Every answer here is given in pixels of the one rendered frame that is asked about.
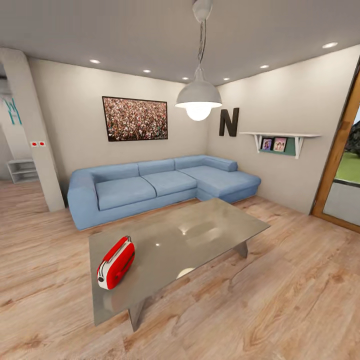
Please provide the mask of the radio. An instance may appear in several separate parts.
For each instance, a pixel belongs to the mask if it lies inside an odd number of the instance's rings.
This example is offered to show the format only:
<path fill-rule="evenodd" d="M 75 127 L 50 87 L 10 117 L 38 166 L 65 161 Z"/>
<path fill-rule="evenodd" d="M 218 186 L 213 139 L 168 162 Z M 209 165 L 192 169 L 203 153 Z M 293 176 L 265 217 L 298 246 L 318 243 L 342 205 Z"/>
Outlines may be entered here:
<path fill-rule="evenodd" d="M 135 258 L 135 246 L 128 236 L 120 240 L 103 258 L 97 270 L 100 287 L 114 289 L 123 278 Z"/>

